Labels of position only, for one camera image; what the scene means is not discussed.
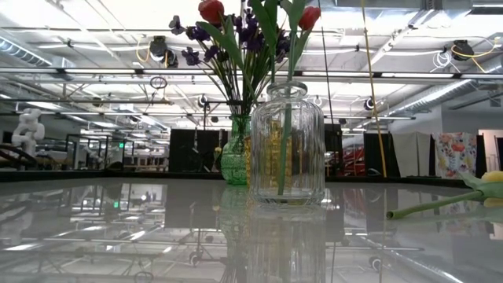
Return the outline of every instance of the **glossy table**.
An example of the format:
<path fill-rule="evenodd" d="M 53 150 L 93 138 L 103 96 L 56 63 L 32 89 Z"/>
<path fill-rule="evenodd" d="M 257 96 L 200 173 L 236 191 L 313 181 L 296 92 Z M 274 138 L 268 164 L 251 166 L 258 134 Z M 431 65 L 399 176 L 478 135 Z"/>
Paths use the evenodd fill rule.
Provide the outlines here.
<path fill-rule="evenodd" d="M 503 212 L 466 192 L 330 183 L 317 207 L 254 204 L 224 181 L 2 183 L 0 282 L 502 282 Z"/>

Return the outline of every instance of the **glass vase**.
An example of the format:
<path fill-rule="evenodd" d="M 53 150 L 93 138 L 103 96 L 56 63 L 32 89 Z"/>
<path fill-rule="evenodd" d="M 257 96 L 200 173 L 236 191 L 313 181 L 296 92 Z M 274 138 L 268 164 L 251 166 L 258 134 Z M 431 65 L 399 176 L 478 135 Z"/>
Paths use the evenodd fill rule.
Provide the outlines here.
<path fill-rule="evenodd" d="M 233 115 L 230 140 L 222 150 L 221 171 L 231 185 L 246 185 L 246 158 L 244 139 L 250 135 L 250 116 Z"/>
<path fill-rule="evenodd" d="M 303 83 L 273 83 L 251 118 L 251 196 L 271 204 L 317 204 L 325 191 L 323 112 Z"/>
<path fill-rule="evenodd" d="M 324 283 L 325 210 L 251 207 L 247 283 Z"/>

